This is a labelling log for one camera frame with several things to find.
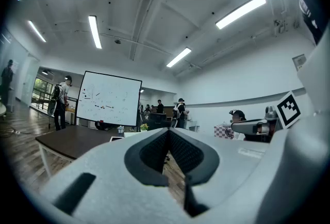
brown tabletop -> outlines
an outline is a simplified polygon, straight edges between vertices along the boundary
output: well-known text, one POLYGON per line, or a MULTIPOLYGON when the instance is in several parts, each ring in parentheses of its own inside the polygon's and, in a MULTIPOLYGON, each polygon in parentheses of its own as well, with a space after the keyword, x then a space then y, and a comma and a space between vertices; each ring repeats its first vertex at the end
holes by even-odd
POLYGON ((36 137, 36 140, 47 148, 70 159, 77 159, 92 148, 109 142, 118 130, 100 131, 84 126, 70 126, 65 130, 55 131, 36 137))

door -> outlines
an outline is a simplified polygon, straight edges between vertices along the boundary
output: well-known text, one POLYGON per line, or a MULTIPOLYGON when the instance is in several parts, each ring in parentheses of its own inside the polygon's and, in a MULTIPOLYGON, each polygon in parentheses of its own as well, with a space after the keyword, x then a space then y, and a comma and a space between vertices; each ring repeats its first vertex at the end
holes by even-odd
POLYGON ((37 59, 31 56, 27 57, 27 59, 27 70, 25 78, 23 79, 21 101, 29 106, 31 104, 33 86, 35 84, 40 63, 37 59))

table leg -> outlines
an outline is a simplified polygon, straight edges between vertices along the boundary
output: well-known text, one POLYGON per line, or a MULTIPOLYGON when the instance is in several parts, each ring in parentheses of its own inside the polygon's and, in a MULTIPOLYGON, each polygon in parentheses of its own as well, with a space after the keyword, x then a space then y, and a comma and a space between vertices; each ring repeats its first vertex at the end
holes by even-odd
POLYGON ((52 177, 52 171, 51 171, 51 169, 49 167, 49 164, 48 164, 48 157, 47 157, 46 150, 44 148, 42 148, 42 146, 40 144, 39 144, 39 150, 40 150, 42 162, 43 162, 43 165, 45 166, 48 177, 51 178, 52 177))

whiteboard frame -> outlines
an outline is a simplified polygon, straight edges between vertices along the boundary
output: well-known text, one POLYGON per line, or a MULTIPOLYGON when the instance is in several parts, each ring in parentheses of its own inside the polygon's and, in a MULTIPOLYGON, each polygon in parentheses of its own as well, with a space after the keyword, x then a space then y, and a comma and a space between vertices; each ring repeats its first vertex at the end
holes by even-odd
MULTIPOLYGON (((127 77, 122 77, 122 76, 117 76, 117 75, 112 75, 112 74, 106 74, 106 73, 97 73, 97 72, 92 72, 92 71, 85 71, 84 73, 84 77, 82 78, 82 81, 81 81, 81 86, 80 86, 80 89, 79 89, 79 95, 78 95, 78 100, 77 100, 77 105, 76 105, 76 112, 75 112, 75 121, 77 120, 77 118, 79 119, 84 119, 84 118, 81 118, 81 117, 78 117, 77 116, 77 113, 78 113, 78 105, 79 105, 79 101, 81 101, 79 99, 80 97, 80 91, 81 91, 81 87, 84 83, 84 79, 85 79, 85 75, 86 73, 96 73, 96 74, 102 74, 102 75, 108 75, 108 76, 113 76, 113 77, 118 77, 118 78, 123 78, 123 79, 129 79, 129 80, 133 80, 133 81, 139 81, 141 82, 140 84, 140 91, 141 91, 141 88, 142 88, 142 80, 137 80, 137 79, 133 79, 133 78, 127 78, 127 77)), ((138 105, 137 105, 137 108, 136 108, 136 111, 138 113, 139 111, 139 102, 140 102, 140 91, 139 91, 139 100, 138 100, 138 105)), ((84 119, 84 120, 87 120, 87 121, 93 121, 93 122, 100 122, 99 120, 90 120, 90 119, 84 119)), ((122 126, 134 126, 134 125, 124 125, 124 124, 115 124, 115 125, 122 125, 122 126)), ((137 115, 137 118, 136 118, 136 123, 135 123, 135 127, 138 126, 138 115, 137 115)))

ceiling light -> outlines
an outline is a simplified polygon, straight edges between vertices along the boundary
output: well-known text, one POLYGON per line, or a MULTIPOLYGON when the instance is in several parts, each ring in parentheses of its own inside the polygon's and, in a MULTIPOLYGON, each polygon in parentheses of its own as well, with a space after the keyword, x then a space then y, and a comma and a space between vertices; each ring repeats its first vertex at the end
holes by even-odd
POLYGON ((46 40, 43 38, 43 36, 41 36, 40 32, 37 30, 37 28, 35 27, 35 25, 33 24, 33 22, 31 20, 28 21, 31 28, 33 28, 33 30, 37 33, 37 35, 39 36, 39 38, 43 41, 46 42, 46 40))
POLYGON ((176 56, 168 65, 167 67, 172 67, 175 65, 178 61, 180 61, 183 57, 185 57, 188 53, 191 52, 191 49, 185 48, 183 52, 181 52, 178 56, 176 56))
POLYGON ((245 14, 249 13, 250 11, 262 6, 266 3, 266 0, 250 0, 249 2, 245 3, 244 5, 240 6, 239 8, 235 9, 233 12, 225 16, 220 21, 216 22, 216 26, 219 29, 224 28, 231 22, 239 19, 240 17, 244 16, 245 14))
POLYGON ((2 33, 1 33, 1 35, 2 35, 2 37, 5 38, 6 41, 8 41, 8 43, 11 43, 11 42, 5 37, 5 35, 3 35, 2 33))
POLYGON ((91 26, 95 46, 96 48, 102 49, 100 37, 98 35, 98 30, 97 30, 96 16, 90 15, 88 17, 88 20, 89 20, 89 25, 91 26))

